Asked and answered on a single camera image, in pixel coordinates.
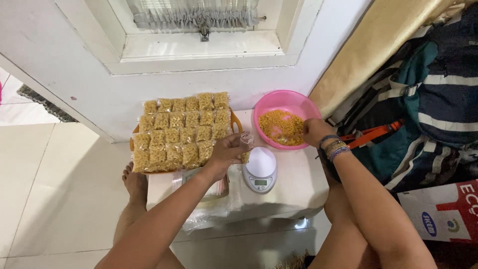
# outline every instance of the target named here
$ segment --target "orange strap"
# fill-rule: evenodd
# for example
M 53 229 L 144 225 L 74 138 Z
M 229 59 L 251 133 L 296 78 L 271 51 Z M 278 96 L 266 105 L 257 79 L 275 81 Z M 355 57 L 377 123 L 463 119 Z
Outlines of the orange strap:
M 370 142 L 372 141 L 373 139 L 379 137 L 379 136 L 382 136 L 386 133 L 389 133 L 389 132 L 393 132 L 393 131 L 397 131 L 398 129 L 400 129 L 401 127 L 403 126 L 403 120 L 398 120 L 394 123 L 391 123 L 391 124 L 386 124 L 386 125 L 382 125 L 382 126 L 379 126 L 379 127 L 375 127 L 375 128 L 370 128 L 370 129 L 367 129 L 365 131 L 362 131 L 362 133 L 364 134 L 363 136 L 355 139 L 354 137 L 351 138 L 351 135 L 354 135 L 354 134 L 349 134 L 349 135 L 346 135 L 346 136 L 341 136 L 340 139 L 342 141 L 346 141 L 346 140 L 351 140 L 351 139 L 355 139 L 355 141 L 353 141 L 352 143 L 348 144 L 348 146 L 350 147 L 350 149 L 353 149 L 355 147 L 358 147 L 360 145 L 363 145 L 367 142 Z

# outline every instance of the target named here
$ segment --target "curtain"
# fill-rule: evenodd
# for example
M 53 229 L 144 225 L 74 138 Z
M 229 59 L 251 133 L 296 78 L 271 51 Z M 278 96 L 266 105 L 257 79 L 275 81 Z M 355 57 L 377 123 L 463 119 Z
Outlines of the curtain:
M 330 116 L 424 22 L 456 2 L 463 0 L 375 0 L 309 95 L 322 117 Z
M 246 28 L 259 23 L 259 0 L 127 0 L 143 29 Z

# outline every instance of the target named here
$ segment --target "orange tray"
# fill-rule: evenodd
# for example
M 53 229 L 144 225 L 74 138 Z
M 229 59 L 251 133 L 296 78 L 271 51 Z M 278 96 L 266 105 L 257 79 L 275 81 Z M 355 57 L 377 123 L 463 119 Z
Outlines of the orange tray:
M 242 132 L 242 124 L 240 123 L 239 119 L 236 117 L 234 112 L 231 110 L 231 130 L 234 130 L 234 123 L 237 124 L 239 133 Z M 136 134 L 140 131 L 140 126 L 137 125 L 136 128 L 133 131 L 133 134 Z M 133 143 L 133 138 L 130 138 L 130 150 L 131 152 L 134 151 L 134 143 Z M 167 174 L 167 173 L 174 173 L 176 170 L 173 171 L 167 171 L 167 172 L 142 172 L 141 174 L 143 175 L 154 175 L 154 174 Z

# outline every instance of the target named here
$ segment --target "pink plastic basin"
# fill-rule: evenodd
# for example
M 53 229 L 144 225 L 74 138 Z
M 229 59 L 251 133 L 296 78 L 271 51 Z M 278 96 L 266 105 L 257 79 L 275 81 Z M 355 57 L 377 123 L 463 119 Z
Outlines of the pink plastic basin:
M 253 114 L 254 126 L 256 127 L 259 135 L 267 144 L 282 150 L 297 150 L 309 146 L 306 143 L 298 146 L 284 146 L 274 142 L 272 139 L 268 138 L 264 132 L 262 132 L 261 128 L 259 127 L 259 117 L 264 115 L 266 112 L 277 109 L 288 111 L 291 114 L 300 117 L 304 121 L 310 118 L 320 119 L 320 112 L 315 104 L 305 95 L 298 92 L 291 90 L 275 90 L 264 95 L 264 97 L 257 102 Z

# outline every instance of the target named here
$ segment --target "gold fabric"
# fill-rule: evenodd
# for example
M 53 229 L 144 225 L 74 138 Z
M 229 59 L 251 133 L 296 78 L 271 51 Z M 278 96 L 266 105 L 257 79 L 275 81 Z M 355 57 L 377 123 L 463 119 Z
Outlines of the gold fabric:
M 330 116 L 420 26 L 453 4 L 457 1 L 375 0 L 309 95 L 322 117 Z

